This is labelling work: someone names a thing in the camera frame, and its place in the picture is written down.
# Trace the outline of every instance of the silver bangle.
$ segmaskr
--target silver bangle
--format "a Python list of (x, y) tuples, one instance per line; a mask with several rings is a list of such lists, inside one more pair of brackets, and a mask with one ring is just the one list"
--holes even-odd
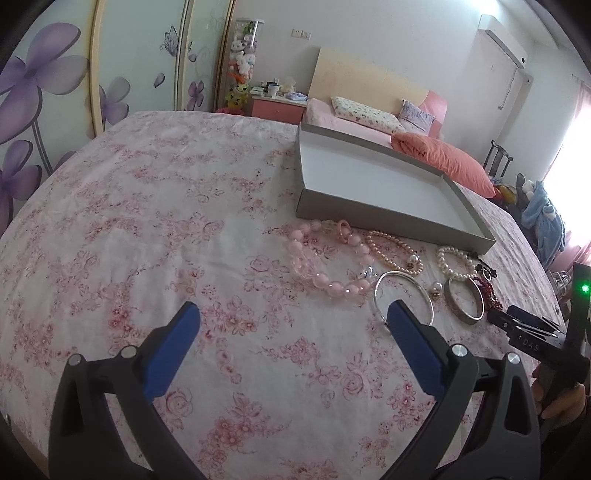
[(392, 270), (390, 272), (383, 273), (378, 278), (378, 281), (375, 283), (375, 287), (374, 287), (374, 306), (375, 306), (376, 310), (379, 312), (379, 315), (382, 317), (382, 320), (384, 321), (384, 324), (386, 325), (386, 327), (388, 326), (388, 321), (378, 307), (378, 287), (382, 283), (383, 279), (385, 279), (386, 277), (390, 277), (390, 276), (406, 278), (410, 283), (413, 283), (414, 286), (418, 288), (419, 292), (421, 292), (421, 294), (425, 298), (427, 305), (429, 305), (429, 309), (431, 310), (431, 320), (429, 321), (429, 326), (431, 326), (433, 324), (433, 319), (435, 317), (435, 310), (433, 310), (433, 302), (431, 301), (431, 297), (427, 293), (427, 290), (425, 290), (422, 286), (420, 286), (420, 284), (410, 275), (407, 275), (406, 273), (403, 273), (403, 272)]
[(478, 310), (476, 313), (477, 316), (473, 317), (458, 305), (456, 299), (452, 295), (452, 291), (449, 287), (449, 284), (450, 282), (457, 280), (457, 278), (450, 277), (447, 279), (447, 282), (445, 282), (445, 285), (443, 286), (443, 294), (445, 295), (446, 302), (456, 317), (458, 317), (461, 321), (467, 323), (468, 325), (474, 325), (478, 321), (482, 320), (482, 317), (484, 316), (484, 298), (482, 297), (482, 293), (480, 292), (480, 289), (478, 288), (478, 285), (476, 285), (474, 280), (472, 280), (471, 278), (464, 280), (464, 282), (474, 295), (476, 303), (478, 304)]

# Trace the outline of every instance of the pink bed sheet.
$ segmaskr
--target pink bed sheet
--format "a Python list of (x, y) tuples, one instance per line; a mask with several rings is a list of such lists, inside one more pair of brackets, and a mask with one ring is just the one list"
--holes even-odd
[(390, 135), (339, 118), (335, 116), (332, 106), (316, 98), (308, 100), (308, 108), (304, 114), (303, 122), (336, 130), (337, 132), (353, 135), (354, 137), (363, 138), (370, 142), (383, 145), (384, 147), (392, 148)]
[[(0, 239), (0, 410), (42, 452), (68, 356), (99, 359), (139, 344), (191, 300), (201, 331), (155, 407), (208, 478), (369, 480), (400, 455), (433, 398), (367, 297), (330, 299), (292, 274), (296, 131), (258, 118), (136, 113), (22, 208)], [(497, 238), (484, 260), (498, 271), (501, 302), (561, 322), (515, 222), (464, 192)], [(358, 267), (334, 228), (325, 222), (307, 244), (345, 279)], [(423, 259), (420, 284), (443, 281), (436, 246), (407, 242)], [(389, 284), (380, 305), (401, 298), (424, 318), (423, 299), (403, 282)], [(469, 295), (460, 302), (468, 307)], [(512, 350), (496, 327), (468, 326), (443, 299), (434, 304), (447, 341), (494, 358)], [(477, 405), (444, 460), (459, 453)], [(145, 463), (111, 408), (132, 458)]]

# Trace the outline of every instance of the person's hand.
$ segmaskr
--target person's hand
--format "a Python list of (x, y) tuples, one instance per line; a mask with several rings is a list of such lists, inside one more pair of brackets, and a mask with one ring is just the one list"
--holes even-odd
[[(536, 367), (531, 374), (532, 378), (538, 378), (539, 370), (540, 366)], [(580, 383), (577, 383), (570, 390), (564, 390), (544, 411), (542, 411), (542, 405), (540, 403), (544, 397), (544, 389), (538, 380), (535, 380), (531, 384), (531, 392), (534, 394), (535, 412), (538, 415), (541, 413), (544, 420), (557, 418), (556, 424), (554, 425), (555, 429), (564, 427), (579, 418), (586, 405), (585, 387)]]

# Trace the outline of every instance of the stuffed animal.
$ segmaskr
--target stuffed animal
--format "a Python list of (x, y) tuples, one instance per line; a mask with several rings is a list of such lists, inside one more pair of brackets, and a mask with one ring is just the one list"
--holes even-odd
[(238, 62), (238, 57), (244, 55), (244, 43), (242, 40), (234, 38), (230, 45), (230, 62)]

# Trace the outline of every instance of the wall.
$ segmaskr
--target wall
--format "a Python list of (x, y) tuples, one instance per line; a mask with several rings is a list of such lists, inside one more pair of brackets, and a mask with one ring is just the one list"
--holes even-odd
[[(478, 32), (482, 14), (496, 16), (531, 51), (531, 37), (496, 0), (239, 0), (235, 17), (265, 20), (255, 81), (289, 75), (307, 92), (319, 47), (349, 52), (446, 98), (446, 140), (484, 161), (520, 78), (500, 111), (515, 64)], [(311, 40), (292, 38), (292, 28), (311, 32)]]
[(499, 142), (515, 159), (506, 177), (521, 172), (542, 180), (558, 153), (573, 117), (579, 84), (573, 74), (591, 85), (591, 75), (577, 54), (536, 43), (527, 72), (533, 77), (530, 92), (515, 121), (506, 126)]

